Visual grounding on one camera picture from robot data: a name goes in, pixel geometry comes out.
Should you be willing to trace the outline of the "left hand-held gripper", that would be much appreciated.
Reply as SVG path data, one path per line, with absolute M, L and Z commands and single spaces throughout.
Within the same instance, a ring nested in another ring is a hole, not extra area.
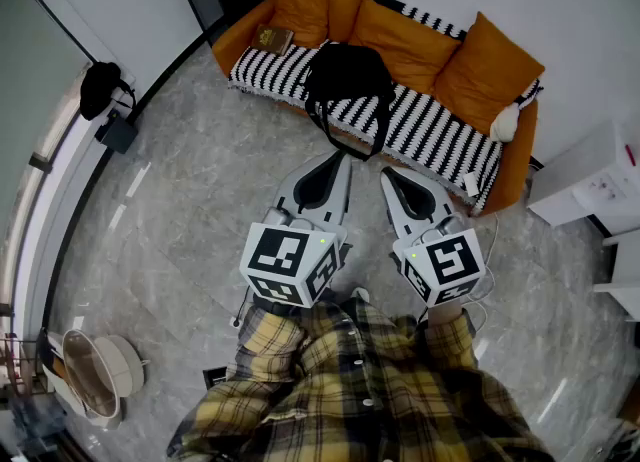
M 313 157 L 281 182 L 274 205 L 251 224 L 239 270 L 254 294 L 271 303 L 310 308 L 342 266 L 347 239 L 351 157 L 336 150 Z M 286 210 L 312 210 L 312 221 Z

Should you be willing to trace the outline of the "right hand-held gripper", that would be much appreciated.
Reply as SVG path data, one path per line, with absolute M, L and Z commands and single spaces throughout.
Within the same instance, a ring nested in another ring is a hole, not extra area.
M 427 306 L 469 295 L 485 276 L 485 262 L 475 230 L 461 216 L 450 215 L 447 190 L 422 173 L 398 166 L 384 167 L 380 182 L 388 218 L 400 238 L 393 253 L 401 275 Z M 440 223 L 412 234 L 412 223 L 419 221 Z

